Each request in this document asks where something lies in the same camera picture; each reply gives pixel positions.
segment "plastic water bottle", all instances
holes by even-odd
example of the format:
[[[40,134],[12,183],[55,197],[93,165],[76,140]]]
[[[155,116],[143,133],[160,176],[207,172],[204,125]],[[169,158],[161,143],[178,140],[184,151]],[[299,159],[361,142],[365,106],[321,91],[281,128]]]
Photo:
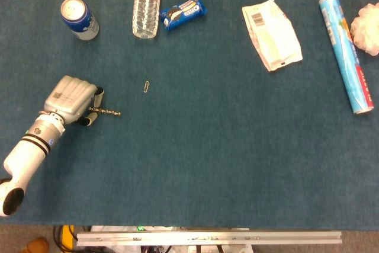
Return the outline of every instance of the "plastic water bottle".
[[[160,0],[134,0],[133,34],[139,38],[154,38],[158,30]]]

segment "soda can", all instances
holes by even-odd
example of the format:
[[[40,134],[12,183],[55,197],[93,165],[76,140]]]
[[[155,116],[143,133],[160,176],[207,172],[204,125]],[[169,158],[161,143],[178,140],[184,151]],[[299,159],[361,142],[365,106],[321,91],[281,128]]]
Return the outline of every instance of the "soda can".
[[[341,3],[339,0],[320,0],[319,4],[352,110],[354,114],[369,112],[374,108],[374,103],[356,55]]]
[[[99,24],[83,0],[63,1],[60,13],[77,38],[87,41],[99,33]]]

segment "green object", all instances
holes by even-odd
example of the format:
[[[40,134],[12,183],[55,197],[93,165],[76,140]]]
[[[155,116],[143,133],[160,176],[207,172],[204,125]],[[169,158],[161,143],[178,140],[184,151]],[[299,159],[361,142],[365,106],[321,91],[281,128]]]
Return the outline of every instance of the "green object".
[[[90,41],[63,0],[0,0],[1,159],[63,75],[123,114],[67,126],[0,223],[379,230],[379,110],[352,114],[319,0],[275,0],[304,60],[273,73],[242,16],[266,0],[204,0],[207,15],[153,40],[133,36],[134,0],[84,1]],[[341,1],[350,22],[375,0]],[[357,52],[379,104],[378,58]]]

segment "oreo cookie package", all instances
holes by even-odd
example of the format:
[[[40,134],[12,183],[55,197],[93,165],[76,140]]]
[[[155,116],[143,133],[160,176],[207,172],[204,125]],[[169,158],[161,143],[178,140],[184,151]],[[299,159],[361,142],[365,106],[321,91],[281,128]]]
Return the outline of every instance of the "oreo cookie package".
[[[196,17],[203,16],[207,9],[201,0],[188,0],[160,12],[160,20],[166,30],[172,30]]]

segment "robotic arm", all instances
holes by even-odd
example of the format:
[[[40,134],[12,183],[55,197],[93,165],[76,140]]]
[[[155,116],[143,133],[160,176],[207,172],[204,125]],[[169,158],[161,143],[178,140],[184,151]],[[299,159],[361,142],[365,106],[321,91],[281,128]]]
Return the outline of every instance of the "robotic arm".
[[[87,81],[64,76],[47,98],[34,124],[4,161],[11,179],[0,180],[0,216],[13,214],[23,201],[29,180],[65,132],[64,125],[89,126],[97,113],[83,117],[89,103],[100,106],[104,91]]]

